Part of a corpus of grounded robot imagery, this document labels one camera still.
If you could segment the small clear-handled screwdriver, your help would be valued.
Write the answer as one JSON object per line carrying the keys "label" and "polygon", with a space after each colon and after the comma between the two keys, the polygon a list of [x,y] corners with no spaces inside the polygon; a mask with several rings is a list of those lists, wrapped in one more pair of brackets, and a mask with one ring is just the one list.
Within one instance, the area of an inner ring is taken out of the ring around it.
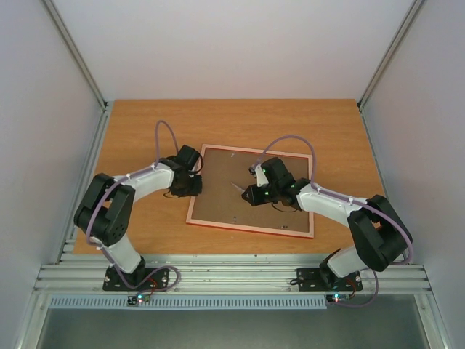
{"label": "small clear-handled screwdriver", "polygon": [[239,185],[233,183],[233,182],[230,182],[230,184],[236,189],[238,190],[240,193],[244,193],[245,192],[245,189],[240,187]]}

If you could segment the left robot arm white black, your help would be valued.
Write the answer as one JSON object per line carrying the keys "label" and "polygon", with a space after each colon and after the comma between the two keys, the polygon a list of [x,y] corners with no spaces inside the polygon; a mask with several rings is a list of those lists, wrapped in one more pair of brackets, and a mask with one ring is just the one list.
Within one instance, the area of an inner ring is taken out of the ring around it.
{"label": "left robot arm white black", "polygon": [[127,229],[134,203],[160,190],[181,197],[198,196],[202,191],[199,174],[202,155],[188,145],[177,154],[160,158],[136,172],[111,177],[94,176],[73,217],[86,242],[100,250],[110,262],[105,276],[106,290],[141,290],[167,267],[146,267],[143,256],[129,240]]}

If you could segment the red picture frame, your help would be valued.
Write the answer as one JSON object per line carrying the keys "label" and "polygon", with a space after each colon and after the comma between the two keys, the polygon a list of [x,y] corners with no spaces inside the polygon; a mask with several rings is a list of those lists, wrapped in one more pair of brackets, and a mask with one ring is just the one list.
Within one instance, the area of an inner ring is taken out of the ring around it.
{"label": "red picture frame", "polygon": [[251,206],[230,182],[246,189],[256,179],[249,173],[262,149],[204,144],[200,171],[203,190],[190,199],[186,223],[297,238],[314,238],[313,214],[280,212],[271,204]]}

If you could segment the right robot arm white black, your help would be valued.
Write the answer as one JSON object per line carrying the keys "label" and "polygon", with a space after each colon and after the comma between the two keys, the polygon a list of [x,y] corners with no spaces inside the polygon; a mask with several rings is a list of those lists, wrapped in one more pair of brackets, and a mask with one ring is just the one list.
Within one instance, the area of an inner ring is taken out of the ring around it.
{"label": "right robot arm white black", "polygon": [[324,289],[340,286],[348,275],[361,270],[382,272],[396,264],[403,252],[412,257],[412,236],[387,198],[355,198],[326,189],[311,179],[295,179],[278,157],[256,164],[249,171],[256,183],[244,190],[242,198],[250,205],[281,203],[324,216],[349,229],[353,245],[336,250],[319,265]]}

